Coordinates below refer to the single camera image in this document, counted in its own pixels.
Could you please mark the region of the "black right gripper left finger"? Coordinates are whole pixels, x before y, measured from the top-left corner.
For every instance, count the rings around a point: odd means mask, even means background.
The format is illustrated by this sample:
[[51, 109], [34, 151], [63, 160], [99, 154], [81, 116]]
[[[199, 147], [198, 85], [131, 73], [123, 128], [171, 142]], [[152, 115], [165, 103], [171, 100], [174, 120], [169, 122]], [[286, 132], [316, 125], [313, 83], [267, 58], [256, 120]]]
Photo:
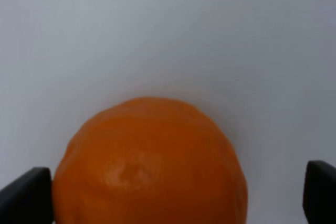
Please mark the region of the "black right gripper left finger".
[[1, 189], [1, 223], [53, 223], [51, 173], [34, 167]]

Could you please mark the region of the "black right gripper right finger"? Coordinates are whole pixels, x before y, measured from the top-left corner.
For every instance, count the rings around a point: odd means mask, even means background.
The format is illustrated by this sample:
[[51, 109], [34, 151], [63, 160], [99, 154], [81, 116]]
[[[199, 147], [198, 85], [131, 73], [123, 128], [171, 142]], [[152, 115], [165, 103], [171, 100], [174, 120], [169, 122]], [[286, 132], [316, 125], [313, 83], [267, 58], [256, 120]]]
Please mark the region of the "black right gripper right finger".
[[324, 161], [309, 161], [303, 201], [308, 223], [335, 224], [335, 167]]

